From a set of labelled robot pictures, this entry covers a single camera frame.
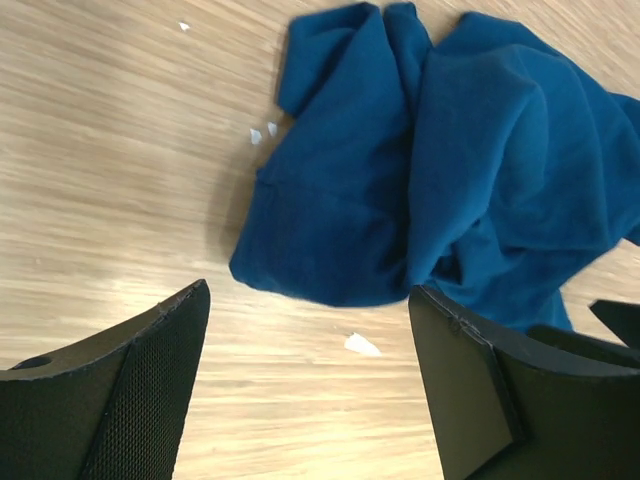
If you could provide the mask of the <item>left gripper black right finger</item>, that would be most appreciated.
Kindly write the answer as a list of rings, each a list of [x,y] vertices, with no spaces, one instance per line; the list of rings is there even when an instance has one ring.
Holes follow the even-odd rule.
[[[639,308],[598,300],[615,342],[518,332],[423,287],[409,313],[448,479],[635,479]]]

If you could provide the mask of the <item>blue t shirt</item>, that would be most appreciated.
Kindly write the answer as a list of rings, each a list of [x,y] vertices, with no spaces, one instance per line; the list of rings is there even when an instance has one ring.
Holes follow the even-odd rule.
[[[371,307],[432,287],[524,331],[639,239],[639,103],[523,25],[464,14],[432,43],[410,3],[289,26],[279,107],[230,260],[252,288]]]

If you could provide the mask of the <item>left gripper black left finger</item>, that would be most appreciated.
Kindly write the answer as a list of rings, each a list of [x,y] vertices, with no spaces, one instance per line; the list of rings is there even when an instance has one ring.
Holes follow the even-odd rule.
[[[198,280],[2,371],[2,478],[172,478],[210,305]]]

